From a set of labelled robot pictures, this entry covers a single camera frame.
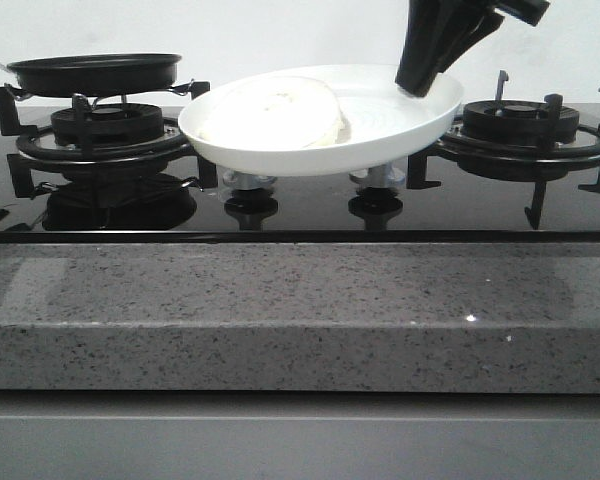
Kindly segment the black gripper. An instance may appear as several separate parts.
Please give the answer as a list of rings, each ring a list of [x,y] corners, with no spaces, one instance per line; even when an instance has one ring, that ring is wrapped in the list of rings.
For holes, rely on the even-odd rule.
[[[461,13],[461,1],[410,1],[408,27],[395,82],[413,96],[426,96],[445,72],[475,44],[495,32],[504,17],[537,26],[550,7],[545,0],[468,0],[478,11]]]

